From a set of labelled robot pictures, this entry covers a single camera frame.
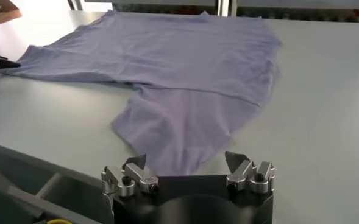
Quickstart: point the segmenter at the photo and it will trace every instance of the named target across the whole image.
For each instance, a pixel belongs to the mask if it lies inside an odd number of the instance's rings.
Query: t-shirt
[[[112,123],[157,175],[188,175],[265,104],[279,40],[260,18],[107,12],[48,46],[29,46],[8,75],[132,83]]]

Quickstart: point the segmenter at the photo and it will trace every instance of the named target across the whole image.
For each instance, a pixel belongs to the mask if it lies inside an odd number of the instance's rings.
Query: table surface
[[[0,25],[16,60],[102,13],[24,14]],[[267,20],[283,46],[264,110],[225,148],[272,161],[275,223],[359,223],[359,24]],[[0,145],[100,178],[133,152],[110,129],[131,90],[96,83],[0,79]],[[228,173],[223,151],[197,174]]]

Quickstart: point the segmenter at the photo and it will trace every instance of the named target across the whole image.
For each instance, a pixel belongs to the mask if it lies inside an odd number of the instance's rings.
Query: screw head
[[[129,186],[132,183],[132,179],[130,176],[123,176],[121,181],[123,182],[124,186]]]

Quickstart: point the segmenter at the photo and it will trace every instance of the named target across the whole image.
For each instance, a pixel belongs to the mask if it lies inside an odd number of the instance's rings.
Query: metal clamp
[[[135,194],[136,183],[125,176],[117,167],[107,166],[102,172],[102,190],[104,194],[118,193],[119,196],[128,197]]]
[[[125,175],[130,176],[139,185],[142,192],[156,194],[159,191],[159,179],[146,173],[134,163],[125,165]]]
[[[231,190],[242,191],[246,188],[246,182],[256,167],[252,161],[244,160],[233,174],[227,176],[227,187]]]
[[[250,189],[255,193],[264,194],[274,190],[275,167],[270,162],[262,162],[250,179]]]

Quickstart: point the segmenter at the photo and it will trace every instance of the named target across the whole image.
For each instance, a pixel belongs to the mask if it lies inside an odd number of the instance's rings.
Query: cardboard box
[[[19,8],[11,0],[0,0],[0,23],[21,17]]]

